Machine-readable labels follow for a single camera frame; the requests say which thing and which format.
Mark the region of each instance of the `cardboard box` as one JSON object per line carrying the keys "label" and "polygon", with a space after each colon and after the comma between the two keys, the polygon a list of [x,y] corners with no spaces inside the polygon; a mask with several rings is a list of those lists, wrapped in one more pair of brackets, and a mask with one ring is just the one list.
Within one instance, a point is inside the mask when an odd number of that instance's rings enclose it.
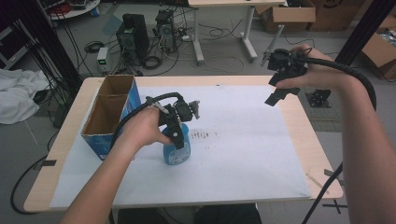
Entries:
{"label": "cardboard box", "polygon": [[317,20],[309,31],[343,31],[363,6],[365,0],[311,0],[317,9]]}
{"label": "cardboard box", "polygon": [[141,105],[133,76],[106,76],[81,131],[99,159],[109,152],[113,133],[120,120]]}
{"label": "cardboard box", "polygon": [[396,47],[379,35],[387,28],[396,31],[396,17],[388,16],[382,22],[377,34],[372,36],[362,52],[373,62],[385,78],[394,79],[396,78]]}
{"label": "cardboard box", "polygon": [[264,31],[276,32],[278,25],[284,24],[284,31],[304,31],[309,22],[316,20],[315,7],[309,0],[303,7],[256,6]]}

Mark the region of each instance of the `forearm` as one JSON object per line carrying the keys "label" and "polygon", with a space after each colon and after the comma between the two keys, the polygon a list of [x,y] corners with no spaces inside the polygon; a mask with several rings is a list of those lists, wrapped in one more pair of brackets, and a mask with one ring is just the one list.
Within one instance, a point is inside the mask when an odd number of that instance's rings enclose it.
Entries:
{"label": "forearm", "polygon": [[343,114],[344,178],[352,223],[396,220],[396,154],[366,89],[348,77],[338,90]]}
{"label": "forearm", "polygon": [[138,147],[117,144],[68,208],[62,223],[106,223],[120,182]]}

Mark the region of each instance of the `white paper sheet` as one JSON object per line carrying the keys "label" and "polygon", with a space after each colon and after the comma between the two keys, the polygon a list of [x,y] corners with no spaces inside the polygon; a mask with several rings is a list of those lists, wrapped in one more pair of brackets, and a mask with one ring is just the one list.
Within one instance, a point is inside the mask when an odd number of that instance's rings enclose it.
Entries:
{"label": "white paper sheet", "polygon": [[[272,92],[269,87],[138,89],[142,102],[146,96],[172,91],[183,95],[186,102],[199,100],[201,117],[187,123],[190,158],[179,165],[167,165],[161,144],[142,148],[122,180],[114,205],[238,203],[310,197],[280,111],[277,106],[264,103]],[[100,163],[78,134],[50,207],[67,207]]]}

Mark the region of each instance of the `human hand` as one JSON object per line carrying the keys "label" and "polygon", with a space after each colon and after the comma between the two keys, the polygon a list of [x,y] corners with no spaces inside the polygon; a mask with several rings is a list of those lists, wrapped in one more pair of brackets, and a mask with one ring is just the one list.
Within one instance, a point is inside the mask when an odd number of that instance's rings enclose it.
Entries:
{"label": "human hand", "polygon": [[[317,49],[311,49],[311,47],[306,44],[298,46],[291,51],[297,50],[304,52],[309,58],[333,61],[329,56],[324,55]],[[308,71],[305,75],[279,81],[276,87],[280,89],[313,87],[322,90],[339,91],[343,88],[343,84],[345,83],[344,80],[351,78],[353,77],[339,70],[322,65],[309,64]]]}
{"label": "human hand", "polygon": [[153,106],[146,107],[123,127],[123,132],[117,139],[116,144],[132,145],[137,149],[160,142],[166,145],[172,144],[170,138],[160,132],[158,120],[160,110]]}

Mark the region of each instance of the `blue spray bottle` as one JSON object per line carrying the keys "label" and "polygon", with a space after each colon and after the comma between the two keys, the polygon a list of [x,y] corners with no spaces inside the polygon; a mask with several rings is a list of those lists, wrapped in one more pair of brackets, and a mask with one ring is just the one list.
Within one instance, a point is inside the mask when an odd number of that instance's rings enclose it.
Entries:
{"label": "blue spray bottle", "polygon": [[[175,144],[163,145],[163,158],[168,165],[177,165],[186,161],[191,154],[191,145],[189,138],[189,127],[185,123],[180,123],[180,128],[184,137],[184,147],[177,149]],[[163,134],[169,135],[169,129],[163,129]]]}

